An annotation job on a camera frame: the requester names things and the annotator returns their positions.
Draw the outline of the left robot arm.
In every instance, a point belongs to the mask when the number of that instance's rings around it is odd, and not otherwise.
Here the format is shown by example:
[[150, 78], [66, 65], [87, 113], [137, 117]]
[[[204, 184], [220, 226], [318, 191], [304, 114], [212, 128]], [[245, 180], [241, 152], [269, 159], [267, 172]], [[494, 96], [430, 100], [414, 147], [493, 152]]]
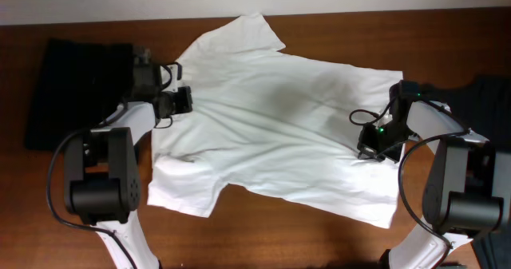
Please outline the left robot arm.
[[192, 90], [181, 85], [182, 66], [149, 62], [135, 65], [133, 83], [116, 111], [92, 129], [67, 136], [64, 152], [64, 200], [68, 213], [93, 231], [118, 268], [159, 268], [142, 230], [138, 141], [162, 120], [192, 111]]

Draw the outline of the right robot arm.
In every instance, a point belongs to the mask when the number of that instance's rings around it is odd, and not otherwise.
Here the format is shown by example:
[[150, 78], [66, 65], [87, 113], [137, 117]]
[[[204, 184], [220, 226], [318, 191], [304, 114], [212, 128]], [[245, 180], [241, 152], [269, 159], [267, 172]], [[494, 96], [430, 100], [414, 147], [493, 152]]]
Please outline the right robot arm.
[[438, 268], [509, 224], [510, 81], [482, 76], [456, 89], [400, 81], [389, 94], [384, 110], [361, 123], [359, 158], [404, 167], [427, 147], [434, 161], [414, 229], [378, 267]]

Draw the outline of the white t-shirt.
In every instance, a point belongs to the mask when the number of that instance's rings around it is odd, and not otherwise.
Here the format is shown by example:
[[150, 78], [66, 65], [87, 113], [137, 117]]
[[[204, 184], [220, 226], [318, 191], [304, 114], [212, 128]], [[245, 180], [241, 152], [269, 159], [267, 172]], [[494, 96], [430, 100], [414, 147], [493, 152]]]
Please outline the white t-shirt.
[[178, 58], [192, 111], [152, 133], [148, 202], [209, 217], [229, 184], [250, 192], [391, 225], [397, 165], [360, 160], [356, 109], [380, 112], [399, 71], [284, 53], [261, 15], [197, 38]]

